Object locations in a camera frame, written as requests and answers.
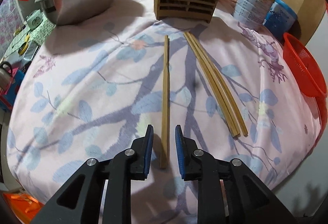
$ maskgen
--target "metal kettle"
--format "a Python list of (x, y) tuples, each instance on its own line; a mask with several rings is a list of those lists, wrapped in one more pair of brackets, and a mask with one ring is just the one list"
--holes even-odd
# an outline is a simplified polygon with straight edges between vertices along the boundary
[[(8, 72), (3, 66), (7, 65), (10, 68), (10, 72)], [(13, 77), (13, 67), (9, 62), (2, 62), (0, 64), (0, 87), (1, 89), (7, 91), (10, 87), (11, 79)]]

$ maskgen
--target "red colander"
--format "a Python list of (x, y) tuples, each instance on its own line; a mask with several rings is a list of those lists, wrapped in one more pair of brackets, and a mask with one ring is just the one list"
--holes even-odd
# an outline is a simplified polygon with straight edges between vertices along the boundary
[(325, 78), (311, 53), (291, 34), (285, 33), (284, 39), (283, 58), (301, 92), (309, 97), (326, 98)]

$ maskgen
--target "pink flower pattern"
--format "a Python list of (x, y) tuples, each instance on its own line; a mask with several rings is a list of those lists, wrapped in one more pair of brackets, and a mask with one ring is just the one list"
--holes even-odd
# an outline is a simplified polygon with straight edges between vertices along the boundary
[(45, 63), (40, 68), (38, 68), (38, 70), (34, 74), (33, 78), (37, 78), (37, 77), (41, 76), (42, 74), (52, 70), (52, 68), (54, 66), (56, 66), (56, 62), (54, 61), (53, 57), (47, 57), (44, 55), (40, 55), (40, 58), (43, 59), (45, 61)]

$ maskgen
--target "metal screw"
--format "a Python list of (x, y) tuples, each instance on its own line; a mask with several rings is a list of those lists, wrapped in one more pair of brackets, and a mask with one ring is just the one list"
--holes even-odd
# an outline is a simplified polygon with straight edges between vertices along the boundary
[(95, 163), (97, 163), (97, 160), (94, 158), (90, 158), (87, 160), (87, 165), (88, 166), (93, 166)]
[(202, 156), (202, 155), (204, 155), (204, 152), (200, 149), (197, 149), (197, 150), (194, 151), (194, 155), (195, 156)]
[(127, 149), (124, 152), (125, 155), (134, 155), (134, 150), (133, 149)]
[(239, 167), (241, 165), (241, 160), (235, 158), (233, 161), (232, 161), (232, 164), (236, 167)]

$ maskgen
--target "chopstick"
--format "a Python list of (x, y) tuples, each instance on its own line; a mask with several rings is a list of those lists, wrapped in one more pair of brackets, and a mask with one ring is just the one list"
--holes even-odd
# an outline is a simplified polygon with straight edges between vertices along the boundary
[(170, 104), (169, 104), (169, 92), (170, 92), (170, 74), (169, 74), (169, 48), (170, 39), (166, 35), (164, 38), (164, 63), (163, 63), (163, 97), (162, 97), (162, 148), (160, 156), (160, 168), (164, 169), (167, 166), (168, 159), (168, 137), (170, 133)]
[(236, 104), (236, 101), (234, 100), (234, 98), (232, 97), (232, 94), (229, 90), (229, 88), (227, 87), (226, 82), (224, 81), (221, 73), (219, 72), (219, 70), (217, 69), (217, 67), (214, 66), (213, 62), (210, 60), (210, 58), (208, 57), (207, 53), (205, 52), (203, 46), (198, 42), (198, 40), (195, 38), (195, 36), (193, 34), (190, 34), (191, 38), (196, 42), (198, 49), (201, 51), (201, 53), (204, 55), (205, 59), (208, 61), (208, 63), (210, 64), (212, 70), (214, 71), (217, 79), (219, 80), (220, 85), (223, 87), (223, 90), (227, 96), (228, 101), (230, 102), (230, 105), (232, 106), (232, 110), (234, 112), (234, 114), (237, 117), (237, 121), (239, 123), (239, 126), (241, 128), (241, 131), (243, 133), (244, 136), (248, 135), (248, 131), (247, 131), (247, 127), (245, 125), (244, 119), (241, 116), (241, 113), (239, 111), (239, 108)]
[(233, 137), (239, 135), (240, 134), (239, 127), (237, 125), (236, 120), (234, 120), (233, 113), (230, 112), (230, 110), (227, 106), (228, 103), (226, 101), (226, 97), (224, 96), (222, 87), (219, 84), (219, 81), (218, 81), (213, 69), (211, 68), (209, 62), (204, 58), (204, 56), (203, 57), (201, 56), (201, 52), (198, 51), (198, 49), (197, 49), (198, 48), (197, 42), (194, 40), (194, 38), (191, 37), (191, 34), (189, 32), (185, 32), (183, 35), (186, 38), (191, 49), (193, 50), (203, 72), (206, 75), (206, 78), (211, 86), (214, 96), (222, 110), (222, 113), (227, 122), (227, 125), (228, 125), (231, 135)]

